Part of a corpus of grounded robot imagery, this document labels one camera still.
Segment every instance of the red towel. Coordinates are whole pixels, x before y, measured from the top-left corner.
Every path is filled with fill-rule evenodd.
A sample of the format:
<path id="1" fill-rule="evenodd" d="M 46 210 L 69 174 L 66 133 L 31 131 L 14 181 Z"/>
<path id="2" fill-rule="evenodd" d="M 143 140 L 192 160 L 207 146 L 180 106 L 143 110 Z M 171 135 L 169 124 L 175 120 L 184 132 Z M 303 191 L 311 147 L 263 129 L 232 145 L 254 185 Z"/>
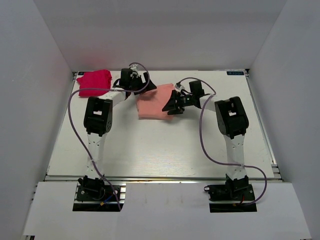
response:
<path id="1" fill-rule="evenodd" d="M 110 89 L 112 76 L 110 71 L 103 69 L 98 71 L 87 71 L 83 77 L 79 77 L 77 82 L 80 84 L 80 89 L 99 88 Z M 97 97 L 108 91 L 100 90 L 84 90 L 79 92 L 80 97 Z"/>

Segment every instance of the pink cloth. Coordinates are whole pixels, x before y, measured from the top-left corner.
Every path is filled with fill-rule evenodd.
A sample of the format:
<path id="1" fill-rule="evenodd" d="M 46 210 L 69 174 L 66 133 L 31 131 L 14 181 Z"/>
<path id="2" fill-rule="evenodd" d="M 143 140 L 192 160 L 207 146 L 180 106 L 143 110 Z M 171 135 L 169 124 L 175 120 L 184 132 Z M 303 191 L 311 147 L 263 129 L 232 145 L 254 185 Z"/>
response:
<path id="1" fill-rule="evenodd" d="M 170 83 L 157 86 L 155 90 L 140 94 L 136 101 L 139 119 L 172 120 L 174 116 L 168 115 L 168 112 L 162 111 L 162 108 L 169 101 L 174 89 L 175 86 Z"/>
<path id="2" fill-rule="evenodd" d="M 80 89 L 86 88 L 99 88 L 110 89 L 111 87 L 111 73 L 110 71 L 103 69 L 98 71 L 87 71 L 83 77 L 79 77 L 77 82 L 80 84 Z M 108 91 L 100 90 L 83 90 L 79 92 L 80 97 L 97 97 L 101 96 Z"/>

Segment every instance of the white platform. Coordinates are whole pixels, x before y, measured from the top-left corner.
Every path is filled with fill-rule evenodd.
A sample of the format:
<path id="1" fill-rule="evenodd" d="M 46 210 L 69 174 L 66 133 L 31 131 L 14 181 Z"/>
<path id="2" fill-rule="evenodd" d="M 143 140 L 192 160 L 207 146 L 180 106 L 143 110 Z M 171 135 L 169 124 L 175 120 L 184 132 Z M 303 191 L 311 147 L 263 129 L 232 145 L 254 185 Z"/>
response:
<path id="1" fill-rule="evenodd" d="M 76 182 L 38 184 L 24 235 L 35 240 L 311 238 L 291 183 L 270 183 L 257 212 L 210 213 L 205 183 L 129 183 L 121 212 L 73 212 Z M 262 183 L 253 184 L 255 194 Z"/>
<path id="2" fill-rule="evenodd" d="M 119 71 L 111 72 L 113 80 Z M 217 97 L 226 100 L 239 96 L 249 119 L 244 139 L 246 165 L 263 169 L 269 178 L 274 176 L 272 158 L 266 148 L 245 76 L 227 75 L 225 71 L 150 71 L 156 85 L 176 83 L 185 77 L 197 77 L 208 82 L 217 91 Z M 188 81 L 184 85 L 189 89 Z M 210 89 L 203 85 L 206 93 Z M 73 90 L 79 89 L 74 84 Z M 83 126 L 86 98 L 74 96 L 71 114 L 76 129 L 87 143 Z M 187 107 L 184 114 L 171 122 L 139 120 L 136 100 L 130 96 L 113 109 L 113 125 L 104 148 L 104 173 L 112 177 L 184 177 L 224 178 L 226 167 L 209 161 L 200 146 L 200 109 Z M 204 142 L 208 153 L 225 162 L 226 144 L 219 132 L 214 112 L 204 113 Z M 47 174 L 49 176 L 83 176 L 86 172 L 87 154 L 77 140 L 66 114 L 56 141 Z M 250 178 L 262 178 L 255 169 L 247 169 Z"/>

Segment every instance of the cable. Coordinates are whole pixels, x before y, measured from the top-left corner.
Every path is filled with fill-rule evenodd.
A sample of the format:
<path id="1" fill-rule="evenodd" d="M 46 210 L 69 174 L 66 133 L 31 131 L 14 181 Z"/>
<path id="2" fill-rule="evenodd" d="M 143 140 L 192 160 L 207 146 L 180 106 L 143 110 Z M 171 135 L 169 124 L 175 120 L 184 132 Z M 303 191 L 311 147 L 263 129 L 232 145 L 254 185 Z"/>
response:
<path id="1" fill-rule="evenodd" d="M 239 205 L 241 205 L 244 201 L 245 201 L 245 195 L 242 195 L 241 202 L 236 203 L 236 204 L 235 204 L 235 206 L 239 206 Z"/>
<path id="2" fill-rule="evenodd" d="M 117 89 L 118 92 L 126 92 L 126 93 L 139 93 L 141 91 L 143 91 L 149 84 L 150 82 L 150 74 L 149 74 L 149 71 L 146 69 L 146 67 L 144 65 L 142 65 L 141 63 L 139 62 L 132 62 L 129 64 L 129 66 L 133 65 L 133 64 L 137 64 L 137 65 L 140 65 L 141 67 L 143 67 L 143 69 L 146 71 L 147 75 L 148 75 L 148 81 L 146 82 L 146 85 L 141 88 L 140 90 L 124 90 L 124 89 Z M 72 130 L 74 131 L 76 137 L 79 139 L 80 143 L 82 144 L 82 146 L 84 147 L 85 151 L 87 152 L 89 158 L 92 160 L 92 164 L 93 164 L 93 167 L 96 171 L 96 173 L 104 180 L 106 181 L 111 189 L 112 189 L 112 192 L 115 193 L 115 188 L 114 186 L 111 184 L 111 182 L 105 178 L 105 176 L 103 176 L 97 166 L 96 166 L 96 163 L 95 161 L 93 160 L 93 157 L 89 151 L 89 149 L 87 148 L 86 144 L 84 143 L 84 141 L 81 139 L 79 133 L 77 132 L 76 130 L 76 127 L 75 127 L 75 124 L 72 120 L 72 117 L 71 117 L 71 109 L 70 109 L 70 106 L 71 106 L 71 99 L 73 98 L 73 96 L 78 93 L 78 92 L 81 92 L 81 91 L 86 91 L 86 90 L 97 90 L 97 91 L 115 91 L 114 89 L 109 89 L 109 88 L 97 88 L 97 87 L 88 87 L 88 88 L 82 88 L 82 89 L 78 89 L 78 90 L 75 90 L 73 93 L 71 93 L 69 99 L 68 99 L 68 117 L 69 117 L 69 121 L 70 121 L 70 124 L 71 124 L 71 127 L 72 127 Z M 121 206 L 120 206 L 120 203 L 119 203 L 119 199 L 118 199 L 118 196 L 115 194 L 115 199 L 116 199 L 116 202 L 118 204 L 118 207 L 119 207 L 119 210 L 121 211 Z"/>
<path id="3" fill-rule="evenodd" d="M 105 189 L 103 189 L 103 190 L 104 190 L 104 193 L 103 193 L 102 197 L 100 197 L 99 199 L 96 199 L 96 198 L 92 198 L 92 199 L 93 199 L 93 200 L 96 200 L 96 201 L 101 200 L 101 199 L 105 196 L 105 194 L 106 194 L 106 190 L 105 190 Z"/>
<path id="4" fill-rule="evenodd" d="M 204 145 L 204 139 L 203 139 L 203 136 L 202 136 L 202 123 L 203 123 L 203 116 L 204 116 L 204 112 L 205 112 L 205 108 L 206 108 L 206 105 L 207 103 L 213 98 L 214 96 L 211 95 L 210 97 L 208 97 L 208 99 L 204 102 L 203 104 L 203 107 L 201 109 L 201 113 L 200 113 L 200 119 L 199 119 L 199 136 L 200 136 L 200 144 L 201 144 L 201 148 L 202 148 L 202 151 L 204 153 L 204 155 L 212 162 L 214 162 L 215 164 L 219 164 L 219 165 L 223 165 L 223 166 L 238 166 L 238 167 L 244 167 L 244 168 L 250 168 L 250 169 L 257 169 L 259 170 L 263 177 L 264 177 L 264 188 L 263 188 L 263 191 L 261 193 L 261 195 L 255 199 L 254 201 L 252 202 L 249 202 L 249 203 L 244 203 L 242 204 L 242 206 L 248 206 L 248 205 L 251 205 L 251 204 L 254 204 L 256 203 L 257 201 L 259 201 L 263 195 L 265 194 L 266 190 L 267 190 L 267 176 L 265 174 L 264 171 L 262 171 L 259 167 L 257 166 L 250 166 L 250 165 L 241 165 L 240 163 L 226 163 L 226 162 L 219 162 L 219 161 L 216 161 L 214 160 L 213 158 L 211 158 L 209 156 L 209 154 L 207 153 L 206 149 L 205 149 L 205 145 Z"/>
<path id="5" fill-rule="evenodd" d="M 185 89 L 181 89 L 180 93 L 182 93 L 184 96 L 185 96 L 186 94 L 192 94 L 191 92 L 188 92 L 188 91 L 185 90 Z"/>
<path id="6" fill-rule="evenodd" d="M 100 203 L 100 205 L 105 205 L 113 196 L 109 196 L 106 200 L 104 200 L 103 202 Z"/>
<path id="7" fill-rule="evenodd" d="M 198 80 L 198 81 L 204 83 L 205 85 L 207 85 L 213 91 L 213 96 L 217 95 L 216 90 L 214 90 L 214 88 L 212 86 L 210 86 L 207 82 L 205 82 L 205 81 L 203 81 L 203 80 L 201 80 L 199 78 L 193 77 L 193 76 L 185 77 L 184 79 L 181 79 L 180 81 L 178 81 L 177 84 L 181 84 L 183 81 L 185 81 L 187 79 L 194 79 L 194 80 Z"/>

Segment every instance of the label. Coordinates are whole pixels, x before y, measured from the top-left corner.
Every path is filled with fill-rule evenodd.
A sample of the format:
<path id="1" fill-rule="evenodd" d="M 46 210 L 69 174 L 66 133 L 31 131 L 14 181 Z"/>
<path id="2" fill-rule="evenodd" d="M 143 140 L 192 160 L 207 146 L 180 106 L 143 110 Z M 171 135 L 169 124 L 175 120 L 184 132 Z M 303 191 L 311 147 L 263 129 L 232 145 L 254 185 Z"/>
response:
<path id="1" fill-rule="evenodd" d="M 227 75 L 245 75 L 245 73 L 243 71 L 227 71 L 226 72 Z"/>
<path id="2" fill-rule="evenodd" d="M 86 71 L 78 71 L 78 76 L 83 76 L 85 75 Z"/>

